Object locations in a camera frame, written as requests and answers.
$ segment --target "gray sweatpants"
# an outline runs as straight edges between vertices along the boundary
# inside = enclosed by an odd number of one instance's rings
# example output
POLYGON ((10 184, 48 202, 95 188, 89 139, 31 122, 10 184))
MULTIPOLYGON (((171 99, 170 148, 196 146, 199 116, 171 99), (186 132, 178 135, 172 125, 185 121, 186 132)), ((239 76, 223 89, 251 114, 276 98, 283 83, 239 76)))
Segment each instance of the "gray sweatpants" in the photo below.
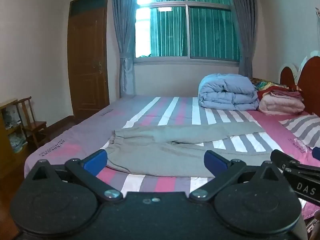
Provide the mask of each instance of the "gray sweatpants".
MULTIPOLYGON (((108 166, 132 174, 165 177, 214 177, 204 166, 206 148, 196 144, 264 132, 255 122, 211 125, 139 126, 114 131, 107 148, 108 166)), ((215 149, 224 158, 260 165, 267 152, 215 149)))

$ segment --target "window sill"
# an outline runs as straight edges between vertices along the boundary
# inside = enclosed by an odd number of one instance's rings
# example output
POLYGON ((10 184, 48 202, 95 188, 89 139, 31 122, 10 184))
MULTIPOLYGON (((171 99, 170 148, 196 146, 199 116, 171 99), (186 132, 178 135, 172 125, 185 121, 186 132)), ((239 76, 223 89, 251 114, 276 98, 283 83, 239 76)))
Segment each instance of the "window sill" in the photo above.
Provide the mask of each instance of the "window sill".
POLYGON ((215 65, 239 67, 238 61, 189 58, 189 57, 140 57, 133 59, 134 65, 215 65))

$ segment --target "wooden door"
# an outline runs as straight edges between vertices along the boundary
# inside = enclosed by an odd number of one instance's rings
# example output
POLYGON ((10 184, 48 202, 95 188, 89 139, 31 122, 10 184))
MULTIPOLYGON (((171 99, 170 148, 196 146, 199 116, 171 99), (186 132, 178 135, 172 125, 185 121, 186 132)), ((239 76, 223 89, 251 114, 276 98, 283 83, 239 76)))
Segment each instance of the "wooden door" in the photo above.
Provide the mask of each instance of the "wooden door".
POLYGON ((109 105, 105 3, 83 3, 68 23, 68 74, 73 113, 84 120, 109 105))

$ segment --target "wooden headboard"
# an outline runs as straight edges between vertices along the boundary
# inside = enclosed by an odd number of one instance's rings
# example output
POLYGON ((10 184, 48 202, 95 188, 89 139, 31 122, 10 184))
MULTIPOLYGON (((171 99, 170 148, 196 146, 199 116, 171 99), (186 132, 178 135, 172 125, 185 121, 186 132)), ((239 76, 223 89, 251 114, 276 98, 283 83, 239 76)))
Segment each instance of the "wooden headboard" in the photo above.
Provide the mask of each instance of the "wooden headboard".
POLYGON ((299 69, 292 64, 283 65, 279 82, 290 87, 297 85, 302 90, 305 111, 320 116, 320 51, 306 57, 299 69))

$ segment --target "folded blue comforter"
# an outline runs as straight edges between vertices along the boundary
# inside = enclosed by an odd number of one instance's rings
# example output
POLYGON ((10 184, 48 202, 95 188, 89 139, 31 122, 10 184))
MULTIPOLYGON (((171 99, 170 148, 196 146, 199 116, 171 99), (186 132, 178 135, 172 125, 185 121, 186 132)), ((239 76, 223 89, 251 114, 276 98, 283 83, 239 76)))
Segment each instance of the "folded blue comforter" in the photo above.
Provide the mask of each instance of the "folded blue comforter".
POLYGON ((259 106, 257 91, 249 78, 238 74, 211 74, 202 79, 199 105, 218 110, 246 111, 259 106))

